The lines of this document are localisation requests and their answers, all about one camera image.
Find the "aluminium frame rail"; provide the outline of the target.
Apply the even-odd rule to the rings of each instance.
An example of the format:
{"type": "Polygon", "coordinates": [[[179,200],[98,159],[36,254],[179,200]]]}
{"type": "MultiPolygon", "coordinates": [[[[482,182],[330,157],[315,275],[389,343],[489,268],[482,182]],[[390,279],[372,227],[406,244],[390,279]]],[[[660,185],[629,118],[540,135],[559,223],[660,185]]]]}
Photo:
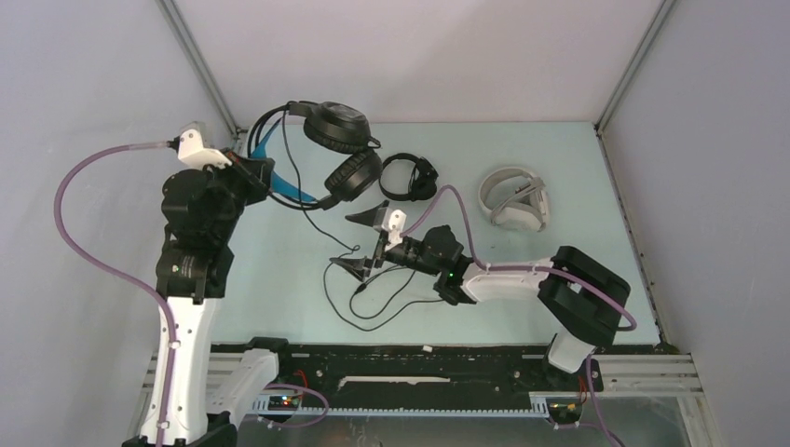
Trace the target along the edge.
{"type": "Polygon", "coordinates": [[[157,261],[159,282],[226,280],[234,254],[229,247],[243,200],[231,190],[225,169],[188,169],[172,174],[161,188],[165,241],[157,261]]]}

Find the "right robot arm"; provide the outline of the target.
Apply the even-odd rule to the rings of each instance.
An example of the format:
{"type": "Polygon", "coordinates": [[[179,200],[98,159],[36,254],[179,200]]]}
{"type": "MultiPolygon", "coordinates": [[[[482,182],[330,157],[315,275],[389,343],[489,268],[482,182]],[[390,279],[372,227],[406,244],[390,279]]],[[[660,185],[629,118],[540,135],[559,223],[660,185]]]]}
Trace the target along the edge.
{"type": "Polygon", "coordinates": [[[330,261],[358,281],[389,263],[434,278],[434,291],[449,305],[538,300],[560,325],[541,365],[543,380],[552,388],[569,387],[595,349],[613,345],[618,333],[637,326],[625,309],[629,283],[573,246],[537,261],[486,264],[447,224],[431,227],[421,238],[411,237],[405,212],[387,201],[347,220],[378,234],[371,256],[344,255],[330,261]]]}

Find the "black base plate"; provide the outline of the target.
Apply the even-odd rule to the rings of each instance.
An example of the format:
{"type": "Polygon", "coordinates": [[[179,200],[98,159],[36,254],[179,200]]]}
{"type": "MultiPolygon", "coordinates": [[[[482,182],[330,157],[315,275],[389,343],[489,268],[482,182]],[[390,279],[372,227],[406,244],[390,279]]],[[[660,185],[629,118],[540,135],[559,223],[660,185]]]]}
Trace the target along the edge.
{"type": "Polygon", "coordinates": [[[574,399],[604,388],[598,362],[562,372],[540,346],[299,345],[254,337],[230,349],[254,348],[274,352],[278,381],[308,387],[304,406],[318,410],[526,411],[540,393],[574,399]]]}

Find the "white headphones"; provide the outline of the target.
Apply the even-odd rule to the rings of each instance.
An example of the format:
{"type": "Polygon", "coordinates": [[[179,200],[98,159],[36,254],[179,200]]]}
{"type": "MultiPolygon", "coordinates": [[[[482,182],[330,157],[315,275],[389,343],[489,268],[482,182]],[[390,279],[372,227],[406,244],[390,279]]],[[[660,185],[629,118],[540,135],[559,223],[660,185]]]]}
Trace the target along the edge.
{"type": "Polygon", "coordinates": [[[546,183],[534,171],[504,167],[490,172],[478,187],[478,204],[493,226],[519,231],[544,231],[550,222],[550,202],[546,183]],[[510,180],[521,183],[498,203],[489,203],[493,190],[510,180]]]}

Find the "blue black headphones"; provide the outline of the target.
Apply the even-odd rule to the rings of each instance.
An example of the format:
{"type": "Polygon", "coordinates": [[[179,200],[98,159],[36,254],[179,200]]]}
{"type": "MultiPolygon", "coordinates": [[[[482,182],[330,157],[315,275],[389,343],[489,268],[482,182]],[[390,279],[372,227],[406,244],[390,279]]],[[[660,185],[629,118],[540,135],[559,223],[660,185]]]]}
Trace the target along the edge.
{"type": "Polygon", "coordinates": [[[343,103],[289,101],[267,111],[247,130],[246,157],[273,161],[266,152],[271,139],[285,146],[296,178],[273,170],[268,195],[289,209],[329,210],[353,201],[383,171],[368,118],[343,103]]]}

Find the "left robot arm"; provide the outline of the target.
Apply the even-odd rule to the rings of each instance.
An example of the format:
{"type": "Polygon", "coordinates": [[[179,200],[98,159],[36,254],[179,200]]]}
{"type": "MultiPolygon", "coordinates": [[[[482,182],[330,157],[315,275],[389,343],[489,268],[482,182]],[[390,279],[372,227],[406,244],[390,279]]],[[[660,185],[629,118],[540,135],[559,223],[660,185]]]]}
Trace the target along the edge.
{"type": "Polygon", "coordinates": [[[234,260],[229,241],[244,209],[266,199],[273,168],[270,158],[226,154],[221,167],[184,169],[164,182],[155,381],[140,431],[126,445],[233,446],[266,385],[292,381],[290,358],[251,348],[214,393],[207,389],[211,332],[234,260]]]}

